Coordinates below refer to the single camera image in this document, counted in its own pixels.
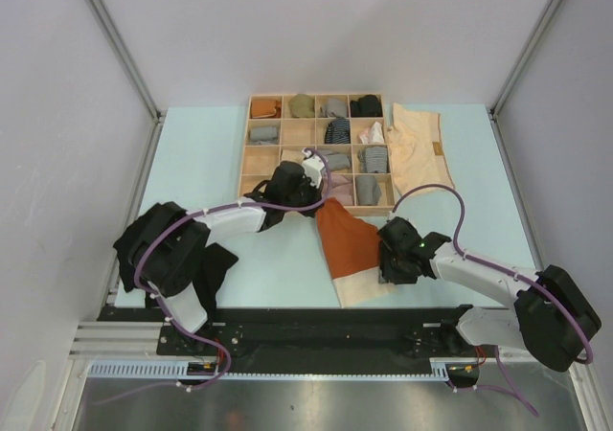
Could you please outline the pink white rolled underwear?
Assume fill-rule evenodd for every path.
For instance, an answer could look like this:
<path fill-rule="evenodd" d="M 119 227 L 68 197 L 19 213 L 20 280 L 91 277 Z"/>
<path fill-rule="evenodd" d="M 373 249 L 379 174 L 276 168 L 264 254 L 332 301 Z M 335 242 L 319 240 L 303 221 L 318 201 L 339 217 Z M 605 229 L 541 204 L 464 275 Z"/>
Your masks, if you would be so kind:
<path fill-rule="evenodd" d="M 384 144 L 385 139 L 382 123 L 374 122 L 372 125 L 367 126 L 359 132 L 358 139 L 362 145 Z"/>

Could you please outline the orange and cream underwear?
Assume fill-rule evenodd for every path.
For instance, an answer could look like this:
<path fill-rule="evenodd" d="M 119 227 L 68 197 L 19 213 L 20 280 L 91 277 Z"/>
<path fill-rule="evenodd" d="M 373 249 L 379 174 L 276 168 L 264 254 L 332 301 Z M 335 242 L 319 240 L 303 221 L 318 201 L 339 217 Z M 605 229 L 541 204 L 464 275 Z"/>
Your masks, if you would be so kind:
<path fill-rule="evenodd" d="M 377 228 L 329 198 L 316 213 L 324 257 L 341 307 L 389 295 L 392 284 L 379 281 Z"/>

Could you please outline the grey rolled underwear bottom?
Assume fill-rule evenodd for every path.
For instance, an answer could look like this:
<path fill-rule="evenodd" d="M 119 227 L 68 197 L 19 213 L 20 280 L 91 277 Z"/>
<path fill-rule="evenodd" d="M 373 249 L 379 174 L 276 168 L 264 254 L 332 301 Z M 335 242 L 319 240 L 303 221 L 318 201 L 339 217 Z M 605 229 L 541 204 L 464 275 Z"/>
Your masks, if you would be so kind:
<path fill-rule="evenodd" d="M 372 174 L 355 177 L 355 190 L 359 206 L 376 206 L 381 197 L 377 179 Z"/>

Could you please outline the aluminium frame profile front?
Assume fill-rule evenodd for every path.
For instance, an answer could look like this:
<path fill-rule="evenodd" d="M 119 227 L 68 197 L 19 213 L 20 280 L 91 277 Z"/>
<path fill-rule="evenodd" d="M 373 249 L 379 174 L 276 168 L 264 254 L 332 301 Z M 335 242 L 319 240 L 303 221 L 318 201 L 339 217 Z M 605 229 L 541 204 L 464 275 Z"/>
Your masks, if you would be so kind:
<path fill-rule="evenodd" d="M 279 322 L 272 314 L 261 321 L 231 320 L 206 328 L 206 337 L 193 339 L 177 329 L 153 323 L 117 326 L 83 324 L 76 334 L 74 355 L 106 358 L 200 359 L 222 362 L 229 358 L 246 366 L 263 363 L 366 363 L 396 366 L 420 359 L 468 359 L 475 350 L 455 329 L 439 323 L 343 320 L 339 314 L 310 314 L 305 320 Z"/>

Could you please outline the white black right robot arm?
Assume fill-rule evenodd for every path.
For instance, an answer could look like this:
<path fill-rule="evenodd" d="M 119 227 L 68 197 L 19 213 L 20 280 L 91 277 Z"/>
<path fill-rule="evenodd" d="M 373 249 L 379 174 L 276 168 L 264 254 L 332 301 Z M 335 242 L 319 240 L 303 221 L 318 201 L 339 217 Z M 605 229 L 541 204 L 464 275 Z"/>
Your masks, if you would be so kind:
<path fill-rule="evenodd" d="M 462 310 L 457 322 L 442 331 L 449 353 L 464 355 L 477 345 L 513 348 L 557 372 L 588 361 L 587 347 L 602 320 L 563 268 L 521 269 L 461 253 L 451 238 L 436 232 L 422 237 L 402 217 L 388 220 L 377 234 L 382 282 L 415 284 L 428 277 L 499 304 Z"/>

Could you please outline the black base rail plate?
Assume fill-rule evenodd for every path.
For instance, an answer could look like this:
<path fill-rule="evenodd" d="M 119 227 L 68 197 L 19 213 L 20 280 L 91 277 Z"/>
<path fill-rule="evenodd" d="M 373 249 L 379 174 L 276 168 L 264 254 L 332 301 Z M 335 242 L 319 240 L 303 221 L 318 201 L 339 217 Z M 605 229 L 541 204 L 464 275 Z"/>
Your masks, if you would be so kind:
<path fill-rule="evenodd" d="M 221 309 L 195 338 L 164 322 L 158 308 L 105 307 L 105 323 L 152 323 L 163 357 L 212 358 L 222 345 L 233 374 L 428 374 L 431 362 L 468 360 L 478 346 L 525 350 L 504 309 Z"/>

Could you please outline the grey rolled underwear left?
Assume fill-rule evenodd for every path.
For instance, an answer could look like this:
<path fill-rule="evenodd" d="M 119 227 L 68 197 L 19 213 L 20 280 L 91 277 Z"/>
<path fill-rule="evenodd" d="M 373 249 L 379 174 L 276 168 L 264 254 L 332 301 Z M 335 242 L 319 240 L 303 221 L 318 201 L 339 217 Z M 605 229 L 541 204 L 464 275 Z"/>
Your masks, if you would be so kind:
<path fill-rule="evenodd" d="M 277 145 L 279 129 L 276 126 L 253 127 L 248 134 L 250 145 Z"/>

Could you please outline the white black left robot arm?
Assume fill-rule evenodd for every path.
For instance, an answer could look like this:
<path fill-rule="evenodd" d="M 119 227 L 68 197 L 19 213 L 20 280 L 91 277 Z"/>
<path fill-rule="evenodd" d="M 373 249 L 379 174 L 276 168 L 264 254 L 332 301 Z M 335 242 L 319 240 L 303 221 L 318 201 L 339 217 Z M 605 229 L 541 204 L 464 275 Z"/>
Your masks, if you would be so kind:
<path fill-rule="evenodd" d="M 216 294 L 238 256 L 222 241 L 266 231 L 290 212 L 312 217 L 323 205 L 323 160 L 283 161 L 237 201 L 188 214 L 174 202 L 156 203 L 115 240 L 119 274 L 126 291 L 149 293 L 181 327 L 178 342 L 199 354 L 212 342 L 205 326 L 216 312 Z"/>

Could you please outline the grey rolled underwear middle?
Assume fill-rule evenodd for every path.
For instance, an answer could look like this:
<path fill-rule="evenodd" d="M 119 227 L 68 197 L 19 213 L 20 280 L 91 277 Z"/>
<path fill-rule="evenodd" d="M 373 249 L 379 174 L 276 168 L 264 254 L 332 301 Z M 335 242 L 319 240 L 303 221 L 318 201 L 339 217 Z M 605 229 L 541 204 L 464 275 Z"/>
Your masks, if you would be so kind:
<path fill-rule="evenodd" d="M 351 167 L 350 157 L 346 153 L 332 150 L 319 150 L 330 171 L 348 170 Z"/>

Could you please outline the navy striped rolled underwear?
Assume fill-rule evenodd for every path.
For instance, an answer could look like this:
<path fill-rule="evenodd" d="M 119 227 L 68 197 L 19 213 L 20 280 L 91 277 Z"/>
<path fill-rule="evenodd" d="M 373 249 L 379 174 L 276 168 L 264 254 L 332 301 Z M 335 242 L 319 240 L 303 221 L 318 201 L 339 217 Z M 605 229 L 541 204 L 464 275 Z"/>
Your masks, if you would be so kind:
<path fill-rule="evenodd" d="M 348 145 L 351 142 L 351 122 L 346 118 L 336 118 L 328 123 L 324 135 L 326 145 Z"/>

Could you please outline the grey striped rolled underwear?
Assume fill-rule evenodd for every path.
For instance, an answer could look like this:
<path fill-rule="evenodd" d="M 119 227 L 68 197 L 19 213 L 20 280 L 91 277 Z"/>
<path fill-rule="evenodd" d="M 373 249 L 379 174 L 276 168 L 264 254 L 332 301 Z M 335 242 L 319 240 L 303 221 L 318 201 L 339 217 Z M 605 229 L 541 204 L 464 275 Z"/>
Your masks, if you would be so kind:
<path fill-rule="evenodd" d="M 386 173 L 388 152 L 386 147 L 365 147 L 357 153 L 362 173 Z"/>

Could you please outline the olive rolled underwear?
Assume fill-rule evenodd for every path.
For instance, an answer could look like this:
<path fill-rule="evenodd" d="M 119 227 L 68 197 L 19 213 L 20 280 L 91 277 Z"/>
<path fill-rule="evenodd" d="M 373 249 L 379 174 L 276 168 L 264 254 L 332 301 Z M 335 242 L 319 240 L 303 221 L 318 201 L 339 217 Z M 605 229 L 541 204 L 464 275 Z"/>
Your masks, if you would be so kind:
<path fill-rule="evenodd" d="M 288 110 L 291 118 L 314 118 L 315 100 L 307 94 L 297 94 L 289 99 Z"/>

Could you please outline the black garment pile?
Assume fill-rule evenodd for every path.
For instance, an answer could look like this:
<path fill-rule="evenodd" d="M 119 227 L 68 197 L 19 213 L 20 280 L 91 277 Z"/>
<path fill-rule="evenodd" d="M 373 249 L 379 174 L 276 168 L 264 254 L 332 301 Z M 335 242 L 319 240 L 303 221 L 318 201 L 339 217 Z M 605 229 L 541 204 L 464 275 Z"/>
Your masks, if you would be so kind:
<path fill-rule="evenodd" d="M 130 224 L 114 242 L 119 274 L 127 292 L 136 288 L 136 267 L 148 247 L 186 211 L 174 202 L 156 203 Z M 169 298 L 193 286 L 208 312 L 216 311 L 216 293 L 238 256 L 218 243 L 208 244 L 211 230 L 190 219 L 169 234 L 152 252 L 143 267 L 140 282 L 157 288 Z"/>

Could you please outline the peach rolled underwear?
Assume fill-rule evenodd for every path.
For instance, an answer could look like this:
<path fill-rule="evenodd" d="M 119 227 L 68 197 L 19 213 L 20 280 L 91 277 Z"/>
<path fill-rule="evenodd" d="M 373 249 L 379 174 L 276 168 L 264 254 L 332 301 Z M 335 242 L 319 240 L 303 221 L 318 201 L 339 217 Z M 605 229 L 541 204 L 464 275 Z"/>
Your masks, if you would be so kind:
<path fill-rule="evenodd" d="M 281 162 L 292 162 L 301 164 L 305 160 L 305 155 L 301 150 L 283 149 L 281 153 Z"/>

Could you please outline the orange rolled underwear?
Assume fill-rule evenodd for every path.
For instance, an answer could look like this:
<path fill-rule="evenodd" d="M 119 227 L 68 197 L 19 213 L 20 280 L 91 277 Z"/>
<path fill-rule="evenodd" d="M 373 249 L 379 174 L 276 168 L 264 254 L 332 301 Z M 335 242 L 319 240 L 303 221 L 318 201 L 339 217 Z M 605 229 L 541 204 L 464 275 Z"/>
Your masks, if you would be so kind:
<path fill-rule="evenodd" d="M 280 118 L 282 102 L 276 99 L 253 99 L 250 107 L 251 119 Z"/>

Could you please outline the grey rolled underwear top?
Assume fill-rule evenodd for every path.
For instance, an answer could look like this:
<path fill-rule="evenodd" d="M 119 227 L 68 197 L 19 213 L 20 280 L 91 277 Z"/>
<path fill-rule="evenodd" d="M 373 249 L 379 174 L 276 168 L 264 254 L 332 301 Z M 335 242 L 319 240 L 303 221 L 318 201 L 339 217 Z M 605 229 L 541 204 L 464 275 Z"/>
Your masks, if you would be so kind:
<path fill-rule="evenodd" d="M 320 106 L 322 118 L 347 118 L 348 110 L 344 100 L 325 98 Z"/>

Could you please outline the aluminium corner post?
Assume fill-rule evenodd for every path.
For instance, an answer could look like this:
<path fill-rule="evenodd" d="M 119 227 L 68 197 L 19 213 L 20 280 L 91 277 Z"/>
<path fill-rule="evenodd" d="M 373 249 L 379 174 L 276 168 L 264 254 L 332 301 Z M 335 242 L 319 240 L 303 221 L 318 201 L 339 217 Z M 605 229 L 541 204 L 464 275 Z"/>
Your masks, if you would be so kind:
<path fill-rule="evenodd" d="M 153 98 L 145 82 L 142 72 L 140 71 L 132 53 L 128 49 L 124 37 L 122 36 L 109 8 L 105 4 L 104 0 L 84 1 L 92 12 L 104 38 L 118 60 L 120 67 L 124 70 L 125 75 L 142 106 L 153 122 L 157 124 L 162 117 L 162 111 L 157 106 L 155 99 Z"/>
<path fill-rule="evenodd" d="M 497 93 L 492 105 L 489 107 L 489 116 L 496 122 L 505 108 L 511 94 L 518 86 L 527 71 L 532 58 L 542 44 L 545 35 L 554 23 L 565 0 L 547 0 L 546 4 L 537 17 L 530 34 L 523 44 L 519 56 L 511 67 L 500 91 Z"/>

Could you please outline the aluminium corner post right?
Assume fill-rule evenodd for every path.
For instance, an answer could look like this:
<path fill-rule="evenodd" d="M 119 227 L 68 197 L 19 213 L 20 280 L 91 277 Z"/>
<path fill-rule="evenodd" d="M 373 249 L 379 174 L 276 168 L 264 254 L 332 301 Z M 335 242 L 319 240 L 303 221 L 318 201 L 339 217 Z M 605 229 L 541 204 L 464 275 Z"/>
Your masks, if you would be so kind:
<path fill-rule="evenodd" d="M 492 105 L 489 107 L 489 116 L 496 122 L 505 108 L 511 94 L 518 86 L 527 71 L 532 58 L 542 44 L 545 35 L 554 23 L 565 0 L 547 0 L 546 4 L 537 17 L 530 34 L 523 44 L 519 56 L 511 67 L 500 91 L 497 93 Z"/>

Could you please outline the aluminium corner post left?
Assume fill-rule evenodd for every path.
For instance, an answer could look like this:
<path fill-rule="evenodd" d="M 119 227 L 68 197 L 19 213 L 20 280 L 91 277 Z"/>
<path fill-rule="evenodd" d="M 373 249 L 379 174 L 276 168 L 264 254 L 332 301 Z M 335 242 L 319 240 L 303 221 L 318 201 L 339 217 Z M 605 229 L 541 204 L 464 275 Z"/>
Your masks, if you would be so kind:
<path fill-rule="evenodd" d="M 84 1 L 92 12 L 104 38 L 118 60 L 120 67 L 124 70 L 125 75 L 142 106 L 153 122 L 157 124 L 162 117 L 162 111 L 157 106 L 155 99 L 153 98 L 145 82 L 142 72 L 140 71 L 132 53 L 128 49 L 124 37 L 122 36 L 109 8 L 105 4 L 104 0 Z"/>

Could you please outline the black rolled underwear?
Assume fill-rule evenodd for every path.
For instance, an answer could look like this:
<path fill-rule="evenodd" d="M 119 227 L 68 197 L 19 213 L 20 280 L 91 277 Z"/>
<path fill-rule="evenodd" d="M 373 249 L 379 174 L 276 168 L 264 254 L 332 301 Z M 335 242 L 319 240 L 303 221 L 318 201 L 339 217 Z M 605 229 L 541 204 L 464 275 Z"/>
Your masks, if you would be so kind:
<path fill-rule="evenodd" d="M 382 104 L 377 95 L 365 95 L 350 100 L 350 112 L 353 118 L 382 117 Z"/>

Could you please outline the peach underwear flat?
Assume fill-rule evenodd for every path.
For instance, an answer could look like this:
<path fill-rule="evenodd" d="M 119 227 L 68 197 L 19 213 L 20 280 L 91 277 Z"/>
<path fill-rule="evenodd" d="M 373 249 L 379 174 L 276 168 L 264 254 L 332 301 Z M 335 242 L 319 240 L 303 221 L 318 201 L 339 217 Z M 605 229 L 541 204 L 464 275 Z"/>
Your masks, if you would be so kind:
<path fill-rule="evenodd" d="M 429 184 L 455 189 L 443 150 L 440 113 L 394 103 L 387 143 L 392 181 L 400 195 Z"/>

